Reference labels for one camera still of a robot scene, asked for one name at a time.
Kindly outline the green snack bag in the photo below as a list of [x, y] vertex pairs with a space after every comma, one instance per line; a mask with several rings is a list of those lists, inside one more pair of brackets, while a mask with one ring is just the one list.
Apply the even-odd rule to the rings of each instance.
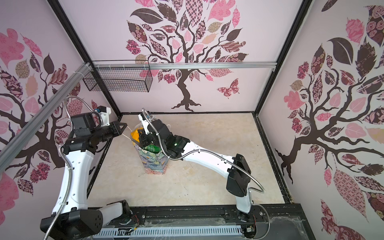
[[157, 154], [161, 151], [161, 148], [157, 147], [156, 145], [148, 145], [148, 146], [144, 147], [144, 150], [146, 150], [150, 153]]

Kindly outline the yellow snack bag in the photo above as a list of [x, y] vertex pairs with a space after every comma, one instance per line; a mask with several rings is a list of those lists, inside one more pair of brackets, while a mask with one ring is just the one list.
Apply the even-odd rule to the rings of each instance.
[[141, 143], [141, 141], [140, 141], [140, 136], [141, 136], [142, 132], [144, 132], [144, 128], [141, 128], [141, 127], [136, 128], [135, 130], [133, 130], [133, 131], [131, 132], [131, 140], [132, 140], [135, 144], [137, 144], [137, 145], [139, 145], [139, 144]]

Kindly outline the floral paper bag white handles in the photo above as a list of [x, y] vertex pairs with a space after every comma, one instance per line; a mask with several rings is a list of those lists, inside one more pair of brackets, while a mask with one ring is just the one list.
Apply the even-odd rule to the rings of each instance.
[[[139, 127], [143, 128], [142, 124], [136, 125], [134, 130], [136, 128], [139, 128]], [[130, 141], [132, 142], [135, 150], [137, 151], [137, 153], [140, 157], [140, 160], [143, 164], [143, 167], [144, 167], [146, 173], [150, 174], [150, 175], [164, 175], [166, 173], [166, 170], [167, 170], [167, 164], [168, 164], [169, 159], [163, 154], [162, 150], [159, 153], [154, 154], [154, 153], [150, 153], [150, 152], [140, 148], [139, 145], [135, 144], [131, 140], [131, 132], [133, 130], [129, 127], [128, 127], [128, 129], [130, 130], [130, 133], [129, 134], [123, 134], [123, 135], [126, 138], [130, 139]]]

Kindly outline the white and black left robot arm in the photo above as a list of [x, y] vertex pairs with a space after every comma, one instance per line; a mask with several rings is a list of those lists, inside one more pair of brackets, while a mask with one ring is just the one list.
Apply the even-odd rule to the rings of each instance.
[[70, 117], [72, 130], [58, 148], [65, 162], [60, 194], [52, 215], [41, 220], [44, 239], [80, 240], [98, 234], [103, 226], [123, 215], [131, 216], [127, 201], [122, 200], [99, 209], [89, 209], [89, 171], [98, 144], [122, 135], [127, 124], [102, 118], [92, 112]]

